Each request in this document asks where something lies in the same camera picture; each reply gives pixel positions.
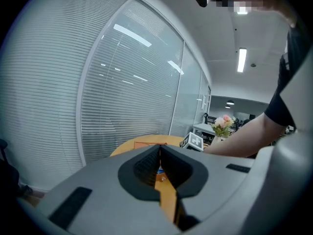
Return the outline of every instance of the flower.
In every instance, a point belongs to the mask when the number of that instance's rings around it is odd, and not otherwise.
[[[215,126],[216,127],[220,126],[221,128],[225,128],[225,127],[227,127],[227,123],[225,122],[225,120],[223,118],[218,117],[215,120]]]
[[[231,119],[230,116],[228,116],[228,115],[224,115],[224,116],[223,116],[223,119],[224,119],[226,122],[231,122],[231,121],[232,121],[232,119]]]

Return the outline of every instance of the black sleeve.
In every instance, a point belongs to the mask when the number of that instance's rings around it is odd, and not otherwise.
[[[286,69],[285,59],[282,56],[280,59],[279,65],[279,77],[278,77],[278,85],[276,92],[269,103],[268,108],[265,110],[265,115],[268,116],[275,123],[278,123],[282,126],[292,125],[294,126],[292,117],[284,104],[282,98],[280,97],[281,91],[285,88],[285,86],[289,83],[290,74]]]

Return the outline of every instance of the person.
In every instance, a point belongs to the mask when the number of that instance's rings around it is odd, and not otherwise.
[[[278,85],[268,108],[223,142],[208,146],[204,152],[233,157],[249,157],[277,139],[286,126],[294,126],[292,117],[280,97],[281,91],[297,72],[309,51],[312,39],[297,23],[297,14],[285,0],[232,0],[251,9],[276,11],[290,25],[287,46],[279,64]]]

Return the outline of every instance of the desk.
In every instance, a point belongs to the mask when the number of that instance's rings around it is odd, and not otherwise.
[[[123,152],[131,151],[134,149],[134,142],[148,142],[148,143],[167,143],[175,146],[179,146],[179,143],[184,138],[167,136],[167,135],[148,135],[135,139],[131,139],[120,145],[112,152],[111,156],[121,154]],[[176,190],[168,179],[163,182],[156,181],[155,189],[160,192],[161,208],[171,221],[175,218],[176,209]]]
[[[194,128],[193,129],[193,133],[195,133],[196,130],[198,130],[198,131],[202,131],[202,132],[214,135],[214,136],[216,135],[215,132],[212,129],[212,126],[209,125],[209,124],[200,123],[200,124],[194,125],[193,128]]]

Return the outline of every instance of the window blinds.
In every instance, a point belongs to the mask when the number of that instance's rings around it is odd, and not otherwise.
[[[171,136],[184,137],[192,131],[199,99],[201,71],[201,67],[185,45]]]
[[[201,85],[200,85],[200,92],[199,92],[199,99],[197,105],[197,113],[195,117],[194,124],[199,124],[203,122],[204,113],[207,112],[208,102],[209,102],[209,83],[203,73],[201,71]]]
[[[49,190],[82,167],[75,110],[81,72],[100,31],[126,0],[32,0],[0,64],[0,121],[10,162]]]
[[[182,39],[152,9],[131,1],[106,30],[85,81],[82,145],[86,163],[125,141],[168,135]]]

